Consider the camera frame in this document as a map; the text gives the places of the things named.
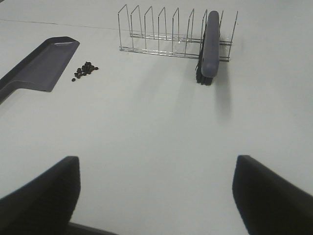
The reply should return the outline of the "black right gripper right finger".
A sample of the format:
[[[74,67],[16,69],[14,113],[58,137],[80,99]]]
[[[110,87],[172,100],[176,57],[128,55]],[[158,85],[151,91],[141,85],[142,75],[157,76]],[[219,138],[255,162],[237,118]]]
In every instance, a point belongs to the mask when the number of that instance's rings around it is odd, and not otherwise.
[[[313,197],[249,155],[237,158],[232,193],[250,235],[311,235]]]

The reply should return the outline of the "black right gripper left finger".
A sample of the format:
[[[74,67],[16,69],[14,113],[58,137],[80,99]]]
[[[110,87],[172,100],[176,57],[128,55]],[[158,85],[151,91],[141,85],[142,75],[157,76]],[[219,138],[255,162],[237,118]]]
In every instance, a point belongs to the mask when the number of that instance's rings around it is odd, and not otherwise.
[[[80,195],[78,157],[67,156],[1,198],[2,235],[63,235]]]

